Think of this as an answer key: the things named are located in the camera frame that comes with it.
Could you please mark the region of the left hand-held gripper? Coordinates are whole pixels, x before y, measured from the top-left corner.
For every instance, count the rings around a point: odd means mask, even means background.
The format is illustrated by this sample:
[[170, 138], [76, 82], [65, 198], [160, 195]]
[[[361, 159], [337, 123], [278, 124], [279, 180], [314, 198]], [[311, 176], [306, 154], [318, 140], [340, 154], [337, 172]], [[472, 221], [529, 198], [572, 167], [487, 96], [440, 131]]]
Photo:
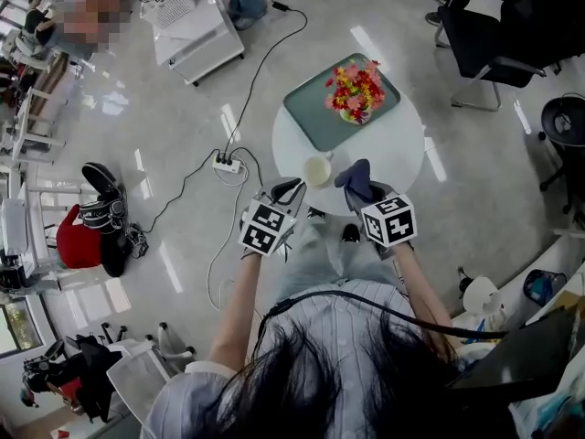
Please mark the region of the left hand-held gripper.
[[293, 234], [307, 186], [299, 177], [282, 177], [263, 185], [240, 219], [239, 244], [247, 252], [269, 257]]

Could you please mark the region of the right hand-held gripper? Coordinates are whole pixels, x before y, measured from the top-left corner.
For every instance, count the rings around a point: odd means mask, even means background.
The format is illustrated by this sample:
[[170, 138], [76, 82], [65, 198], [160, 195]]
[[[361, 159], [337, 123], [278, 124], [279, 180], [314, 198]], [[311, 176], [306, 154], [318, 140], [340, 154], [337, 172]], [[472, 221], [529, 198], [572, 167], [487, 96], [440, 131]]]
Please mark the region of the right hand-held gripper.
[[346, 203], [361, 221], [362, 234], [374, 245], [379, 258], [386, 260], [393, 255], [393, 247], [418, 235], [414, 207], [407, 195], [398, 194], [387, 184], [371, 181], [369, 189], [367, 197], [344, 187]]

